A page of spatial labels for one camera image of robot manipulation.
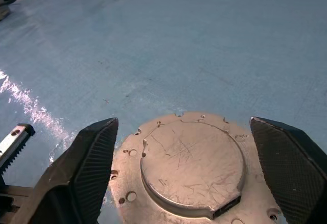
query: blue floor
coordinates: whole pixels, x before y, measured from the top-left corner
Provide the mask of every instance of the blue floor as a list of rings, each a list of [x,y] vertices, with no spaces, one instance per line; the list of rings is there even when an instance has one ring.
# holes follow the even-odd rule
[[[186,110],[305,130],[327,152],[327,0],[18,0],[0,22],[0,136],[37,134],[5,180],[34,186],[95,121],[118,140]],[[114,220],[110,198],[100,224]]]

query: epoxy floor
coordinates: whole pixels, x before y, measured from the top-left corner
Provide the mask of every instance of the epoxy floor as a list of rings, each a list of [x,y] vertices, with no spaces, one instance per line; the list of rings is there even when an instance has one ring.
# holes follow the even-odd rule
[[[0,22],[0,135],[31,123],[8,184],[34,186],[76,133],[203,110],[307,132],[327,152],[327,0],[18,0]],[[117,222],[110,196],[100,224]]]

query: mounting plate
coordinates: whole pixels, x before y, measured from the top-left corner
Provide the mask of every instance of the mounting plate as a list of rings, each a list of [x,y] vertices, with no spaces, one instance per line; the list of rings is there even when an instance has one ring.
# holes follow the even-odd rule
[[[251,133],[202,112],[140,126],[115,152],[109,186],[123,223],[268,224],[278,211]]]

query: metal plate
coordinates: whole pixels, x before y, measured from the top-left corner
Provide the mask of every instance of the metal plate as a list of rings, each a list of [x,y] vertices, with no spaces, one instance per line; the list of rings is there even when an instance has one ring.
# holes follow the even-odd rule
[[[218,115],[170,114],[140,126],[111,174],[123,223],[274,223],[251,133]]]

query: circular metal disc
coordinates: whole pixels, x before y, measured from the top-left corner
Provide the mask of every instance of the circular metal disc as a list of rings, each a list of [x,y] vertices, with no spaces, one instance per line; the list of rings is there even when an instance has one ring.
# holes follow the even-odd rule
[[[253,137],[217,115],[142,125],[116,152],[112,172],[123,223],[274,223]]]

